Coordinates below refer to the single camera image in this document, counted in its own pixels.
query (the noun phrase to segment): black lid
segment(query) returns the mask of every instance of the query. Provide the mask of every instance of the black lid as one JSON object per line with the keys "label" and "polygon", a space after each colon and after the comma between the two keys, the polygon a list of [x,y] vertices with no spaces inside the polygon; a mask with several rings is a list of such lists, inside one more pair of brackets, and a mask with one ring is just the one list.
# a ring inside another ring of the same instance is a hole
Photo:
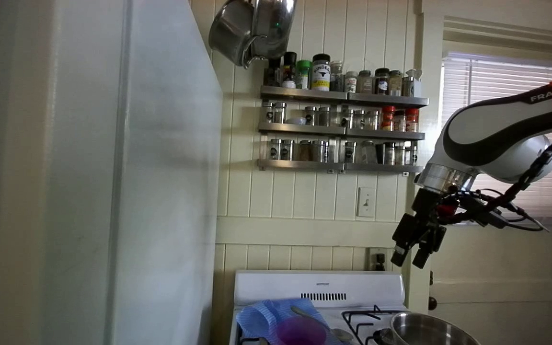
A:
{"label": "black lid", "polygon": [[331,61],[331,56],[329,56],[329,54],[320,53],[312,57],[312,61],[319,61],[319,60]]}
{"label": "black lid", "polygon": [[269,59],[270,68],[280,68],[280,57],[278,59]]}
{"label": "black lid", "polygon": [[298,55],[295,52],[286,52],[285,53],[285,65],[295,65],[295,62],[298,59]]}

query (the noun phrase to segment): gas stove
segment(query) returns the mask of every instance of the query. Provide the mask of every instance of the gas stove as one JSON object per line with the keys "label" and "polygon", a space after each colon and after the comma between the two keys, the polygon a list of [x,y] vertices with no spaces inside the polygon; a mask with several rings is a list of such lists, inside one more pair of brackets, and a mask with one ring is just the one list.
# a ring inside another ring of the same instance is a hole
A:
{"label": "gas stove", "polygon": [[329,327],[354,337],[352,345],[384,345],[380,331],[403,305],[402,277],[374,271],[237,271],[230,345],[259,345],[245,338],[236,314],[264,299],[310,299]]}

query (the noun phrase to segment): white refrigerator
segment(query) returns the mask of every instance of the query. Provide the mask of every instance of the white refrigerator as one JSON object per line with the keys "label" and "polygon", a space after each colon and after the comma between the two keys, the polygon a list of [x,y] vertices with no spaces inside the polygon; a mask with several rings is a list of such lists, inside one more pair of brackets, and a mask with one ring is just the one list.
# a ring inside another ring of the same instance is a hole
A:
{"label": "white refrigerator", "polygon": [[0,0],[0,345],[208,343],[218,83],[188,0]]}

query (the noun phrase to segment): metal shelf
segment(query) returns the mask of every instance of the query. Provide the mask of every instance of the metal shelf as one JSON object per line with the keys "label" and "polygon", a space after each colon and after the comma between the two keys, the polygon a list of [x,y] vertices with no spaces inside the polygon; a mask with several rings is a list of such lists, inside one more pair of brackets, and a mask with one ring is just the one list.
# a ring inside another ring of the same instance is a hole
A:
{"label": "metal shelf", "polygon": [[318,161],[298,161],[298,160],[257,160],[259,168],[284,168],[296,170],[324,170],[340,171],[344,168],[344,163],[321,163]]}
{"label": "metal shelf", "polygon": [[261,86],[261,99],[274,101],[309,101],[326,104],[346,102],[346,92],[303,90],[300,88]]}
{"label": "metal shelf", "polygon": [[365,107],[394,105],[398,108],[420,108],[429,104],[428,98],[386,96],[384,94],[349,93],[299,88],[261,86],[261,99],[271,101],[305,101],[322,104],[352,104]]}
{"label": "metal shelf", "polygon": [[349,93],[346,104],[363,105],[367,107],[382,107],[394,105],[402,108],[421,108],[429,104],[428,98],[387,96],[385,94]]}
{"label": "metal shelf", "polygon": [[344,163],[344,171],[385,171],[388,173],[420,173],[421,171],[423,171],[423,166]]}
{"label": "metal shelf", "polygon": [[343,136],[344,127],[339,126],[308,126],[308,125],[290,125],[290,124],[270,124],[268,122],[259,122],[259,132],[262,133],[295,133],[306,135],[326,135]]}
{"label": "metal shelf", "polygon": [[397,140],[424,140],[425,133],[401,132],[401,131],[374,131],[372,129],[347,128],[345,136],[348,138],[372,138],[372,139],[397,139]]}

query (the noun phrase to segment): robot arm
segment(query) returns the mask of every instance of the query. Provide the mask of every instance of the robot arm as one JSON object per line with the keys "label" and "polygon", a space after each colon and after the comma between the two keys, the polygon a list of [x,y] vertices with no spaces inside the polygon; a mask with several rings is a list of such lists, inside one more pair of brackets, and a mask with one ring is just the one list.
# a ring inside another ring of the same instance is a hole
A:
{"label": "robot arm", "polygon": [[[434,155],[417,177],[421,189],[412,205],[416,214],[405,214],[393,234],[393,264],[402,266],[408,251],[418,244],[413,264],[423,268],[429,255],[438,251],[446,232],[443,225],[449,223],[474,220],[483,226],[511,226],[496,208],[525,214],[510,202],[517,192],[552,170],[552,145],[544,136],[550,132],[552,83],[458,110],[442,129]],[[513,186],[497,198],[474,193],[471,187],[479,173]],[[458,207],[466,212],[454,217]]]}

